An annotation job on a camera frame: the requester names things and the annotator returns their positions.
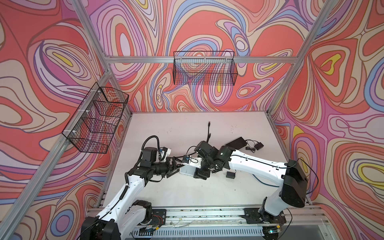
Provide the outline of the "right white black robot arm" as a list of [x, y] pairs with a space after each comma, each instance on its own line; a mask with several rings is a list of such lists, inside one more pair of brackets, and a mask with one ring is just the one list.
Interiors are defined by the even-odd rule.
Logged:
[[205, 141], [195, 146], [194, 152], [202, 159], [201, 167], [194, 173], [196, 179], [206, 180], [211, 173], [227, 169], [259, 176], [277, 186], [273, 194], [263, 199], [262, 206], [254, 214], [250, 213], [252, 224], [283, 224], [286, 222], [282, 216], [285, 209], [305, 206], [308, 178], [297, 161], [268, 161], [226, 145], [216, 149]]

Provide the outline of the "small white network switch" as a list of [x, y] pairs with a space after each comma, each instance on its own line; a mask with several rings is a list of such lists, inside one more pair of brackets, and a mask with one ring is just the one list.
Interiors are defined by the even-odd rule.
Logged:
[[180, 174], [193, 177], [196, 172], [196, 167], [190, 166], [190, 165], [183, 165], [180, 168]]

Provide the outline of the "black power adapter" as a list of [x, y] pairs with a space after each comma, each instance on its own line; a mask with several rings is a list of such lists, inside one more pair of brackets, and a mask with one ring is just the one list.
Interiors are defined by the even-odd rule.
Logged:
[[226, 171], [223, 173], [223, 175], [228, 178], [228, 179], [235, 179], [236, 178], [236, 173], [237, 171], [236, 170], [232, 170], [232, 171]]
[[261, 142], [255, 141], [255, 140], [246, 140], [246, 150], [251, 151], [254, 153], [255, 151], [259, 151], [264, 147], [264, 145]]

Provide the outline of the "black network switch box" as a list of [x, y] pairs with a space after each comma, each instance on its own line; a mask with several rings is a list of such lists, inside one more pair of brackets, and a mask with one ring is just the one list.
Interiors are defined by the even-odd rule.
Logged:
[[226, 146], [233, 148], [233, 149], [236, 149], [236, 150], [240, 150], [240, 149], [247, 146], [247, 141], [243, 137], [239, 137], [239, 138], [227, 143]]

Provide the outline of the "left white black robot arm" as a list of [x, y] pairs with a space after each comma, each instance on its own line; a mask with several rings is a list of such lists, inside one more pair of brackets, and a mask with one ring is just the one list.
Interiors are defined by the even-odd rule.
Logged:
[[125, 183], [115, 197], [95, 217], [86, 217], [79, 240], [125, 240], [134, 236], [134, 229], [153, 233], [165, 223], [166, 210], [155, 211], [152, 204], [138, 200], [138, 194], [153, 176], [170, 177], [180, 168], [176, 158], [170, 158], [170, 149], [143, 144], [138, 161], [125, 173]]

